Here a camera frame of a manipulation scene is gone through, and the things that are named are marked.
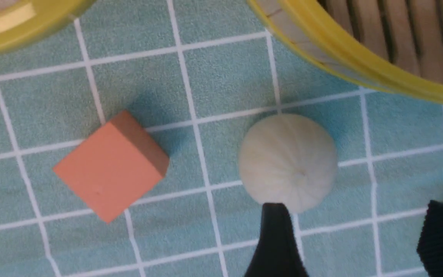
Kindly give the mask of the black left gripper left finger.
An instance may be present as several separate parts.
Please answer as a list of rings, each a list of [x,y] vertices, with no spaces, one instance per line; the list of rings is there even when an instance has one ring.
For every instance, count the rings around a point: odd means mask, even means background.
[[[245,277],[307,277],[291,215],[282,203],[262,205],[260,238]]]

